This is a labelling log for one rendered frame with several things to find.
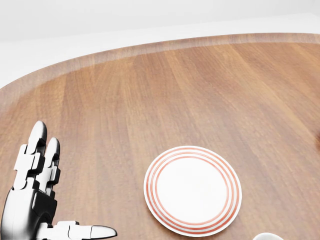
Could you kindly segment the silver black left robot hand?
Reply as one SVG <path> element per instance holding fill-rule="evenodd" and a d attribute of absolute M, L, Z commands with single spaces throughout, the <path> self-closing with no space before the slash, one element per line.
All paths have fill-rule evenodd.
<path fill-rule="evenodd" d="M 80 225 L 75 220 L 53 224 L 59 162 L 60 142 L 55 137 L 47 141 L 47 127 L 38 120 L 18 152 L 16 176 L 2 212 L 0 240 L 105 240 L 118 235 L 112 227 Z"/>

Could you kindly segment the white plate with red rings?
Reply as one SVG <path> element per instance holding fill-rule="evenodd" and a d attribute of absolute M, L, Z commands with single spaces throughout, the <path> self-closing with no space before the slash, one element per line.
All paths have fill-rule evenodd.
<path fill-rule="evenodd" d="M 158 155 L 143 183 L 151 214 L 167 229 L 188 237 L 207 237 L 237 217 L 242 187 L 234 168 L 217 153 L 178 146 Z"/>

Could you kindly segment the white mug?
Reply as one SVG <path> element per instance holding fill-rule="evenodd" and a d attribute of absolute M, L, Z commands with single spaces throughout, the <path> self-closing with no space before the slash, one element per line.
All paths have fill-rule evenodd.
<path fill-rule="evenodd" d="M 252 240 L 284 240 L 284 239 L 274 233 L 262 232 L 256 235 Z"/>

